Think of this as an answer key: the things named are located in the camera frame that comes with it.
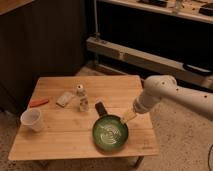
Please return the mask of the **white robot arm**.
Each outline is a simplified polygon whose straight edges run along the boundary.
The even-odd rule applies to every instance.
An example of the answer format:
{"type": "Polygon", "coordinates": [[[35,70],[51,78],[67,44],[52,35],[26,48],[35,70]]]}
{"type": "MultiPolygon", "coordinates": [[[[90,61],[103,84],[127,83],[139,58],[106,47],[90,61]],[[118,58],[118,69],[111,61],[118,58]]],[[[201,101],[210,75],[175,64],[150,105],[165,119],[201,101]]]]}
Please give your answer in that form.
{"type": "Polygon", "coordinates": [[[174,101],[213,121],[213,93],[178,86],[171,75],[154,75],[144,80],[143,91],[123,114],[121,122],[127,123],[138,114],[149,112],[162,99],[174,101]]]}

